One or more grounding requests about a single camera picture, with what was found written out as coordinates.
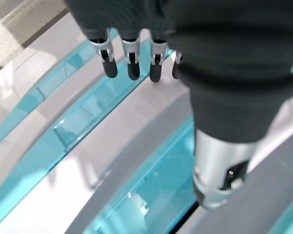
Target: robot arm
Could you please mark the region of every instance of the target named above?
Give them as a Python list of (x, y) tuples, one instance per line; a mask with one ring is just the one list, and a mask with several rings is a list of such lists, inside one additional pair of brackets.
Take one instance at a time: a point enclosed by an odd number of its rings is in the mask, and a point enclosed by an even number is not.
[(190, 88), (195, 119), (194, 188), (200, 205), (223, 205), (285, 100), (293, 97), (293, 0), (65, 0), (105, 73), (117, 67), (108, 30), (139, 77), (139, 32), (152, 34), (150, 79), (169, 47), (173, 75)]

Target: turquoise glass panel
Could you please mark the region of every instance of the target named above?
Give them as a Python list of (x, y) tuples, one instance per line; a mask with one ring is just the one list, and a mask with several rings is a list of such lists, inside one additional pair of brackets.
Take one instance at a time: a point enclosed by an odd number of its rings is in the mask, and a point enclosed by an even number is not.
[(195, 202), (193, 154), (190, 118), (154, 151), (85, 233), (169, 232)]

